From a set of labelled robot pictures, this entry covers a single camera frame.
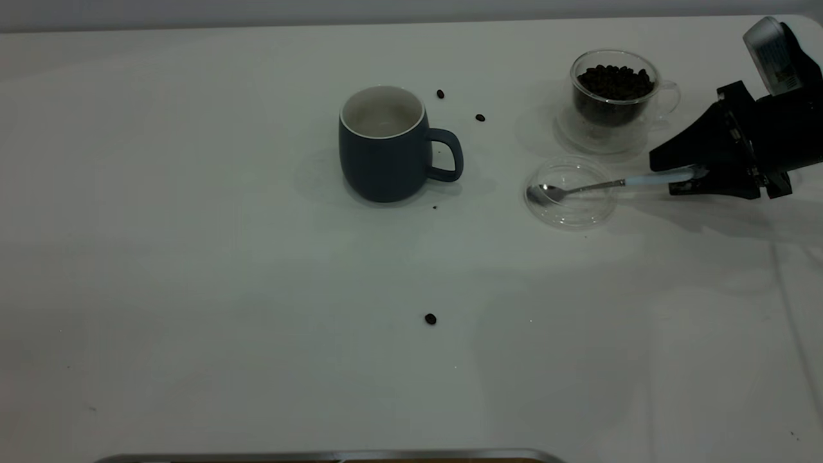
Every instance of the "clear dish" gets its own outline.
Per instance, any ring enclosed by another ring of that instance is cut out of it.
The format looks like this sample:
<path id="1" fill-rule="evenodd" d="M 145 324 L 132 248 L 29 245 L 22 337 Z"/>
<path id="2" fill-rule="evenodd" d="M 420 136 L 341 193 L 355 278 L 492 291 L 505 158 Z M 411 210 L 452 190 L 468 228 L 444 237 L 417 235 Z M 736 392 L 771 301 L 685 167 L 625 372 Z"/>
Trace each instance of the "clear dish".
<path id="1" fill-rule="evenodd" d="M 549 225 L 564 230 L 584 230 L 605 223 L 615 211 L 611 188 L 570 194 L 561 202 L 544 203 L 528 197 L 533 185 L 573 189 L 612 180 L 600 163 L 578 156 L 552 158 L 538 167 L 523 186 L 523 200 L 532 213 Z"/>

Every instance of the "white table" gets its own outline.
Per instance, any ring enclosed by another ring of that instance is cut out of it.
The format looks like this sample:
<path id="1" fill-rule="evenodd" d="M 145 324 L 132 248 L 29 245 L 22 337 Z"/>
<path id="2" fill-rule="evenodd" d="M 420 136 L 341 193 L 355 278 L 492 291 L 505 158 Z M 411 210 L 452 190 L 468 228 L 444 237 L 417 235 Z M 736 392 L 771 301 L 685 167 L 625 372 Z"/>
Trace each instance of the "white table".
<path id="1" fill-rule="evenodd" d="M 520 198 L 576 56 L 632 49 L 681 84 L 655 146 L 717 87 L 765 94 L 757 19 L 0 37 L 0 461 L 823 461 L 823 166 L 777 200 L 629 194 L 580 233 Z M 780 19 L 823 63 L 823 29 Z M 349 193 L 337 109 L 376 83 L 460 137 L 457 184 Z"/>

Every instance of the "coffee bean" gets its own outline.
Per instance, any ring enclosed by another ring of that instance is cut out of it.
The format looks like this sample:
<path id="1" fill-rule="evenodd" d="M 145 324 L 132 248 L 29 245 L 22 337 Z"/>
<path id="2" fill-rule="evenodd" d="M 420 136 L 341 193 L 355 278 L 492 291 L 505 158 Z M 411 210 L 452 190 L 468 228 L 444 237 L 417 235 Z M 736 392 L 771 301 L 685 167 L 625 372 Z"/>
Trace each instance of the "coffee bean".
<path id="1" fill-rule="evenodd" d="M 645 69 L 635 74 L 635 70 L 627 66 L 589 68 L 578 76 L 578 82 L 586 90 L 610 100 L 635 100 L 654 89 Z"/>

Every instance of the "spoon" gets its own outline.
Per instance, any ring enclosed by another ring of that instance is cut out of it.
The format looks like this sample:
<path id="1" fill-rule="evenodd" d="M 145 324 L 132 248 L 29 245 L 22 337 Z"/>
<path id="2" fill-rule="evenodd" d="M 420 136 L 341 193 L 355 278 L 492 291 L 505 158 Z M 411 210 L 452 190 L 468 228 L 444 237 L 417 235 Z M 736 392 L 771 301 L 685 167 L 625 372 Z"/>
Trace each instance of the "spoon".
<path id="1" fill-rule="evenodd" d="M 637 175 L 635 177 L 626 177 L 625 179 L 613 180 L 595 185 L 580 186 L 573 189 L 562 189 L 546 184 L 532 185 L 526 189 L 526 196 L 541 206 L 549 206 L 553 203 L 559 203 L 570 194 L 582 193 L 593 189 L 614 188 L 617 186 L 662 185 L 666 183 L 685 182 L 692 179 L 699 179 L 708 173 L 709 171 L 706 170 L 705 167 L 688 166 L 655 174 Z"/>

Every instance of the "mug handle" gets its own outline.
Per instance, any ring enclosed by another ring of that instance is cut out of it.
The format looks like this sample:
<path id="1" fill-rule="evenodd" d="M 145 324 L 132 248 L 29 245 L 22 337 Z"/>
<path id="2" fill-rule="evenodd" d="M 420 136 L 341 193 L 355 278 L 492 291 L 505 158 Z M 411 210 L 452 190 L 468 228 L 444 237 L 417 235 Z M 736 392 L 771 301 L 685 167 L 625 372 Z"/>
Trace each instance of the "mug handle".
<path id="1" fill-rule="evenodd" d="M 432 180 L 439 180 L 441 182 L 453 182 L 459 179 L 463 174 L 463 149 L 460 148 L 460 140 L 458 140 L 454 133 L 443 129 L 429 129 L 425 134 L 425 138 L 432 142 L 443 143 L 452 150 L 452 156 L 454 157 L 453 171 L 427 166 L 425 169 L 426 176 Z"/>
<path id="2" fill-rule="evenodd" d="M 666 108 L 663 109 L 662 114 L 658 116 L 658 120 L 665 120 L 668 115 L 674 112 L 674 110 L 677 108 L 677 105 L 680 105 L 680 86 L 672 81 L 663 81 L 661 82 L 660 90 L 661 93 L 663 93 L 663 91 L 666 90 L 670 91 L 671 93 L 674 93 L 674 97 L 671 99 L 669 104 L 666 105 Z"/>

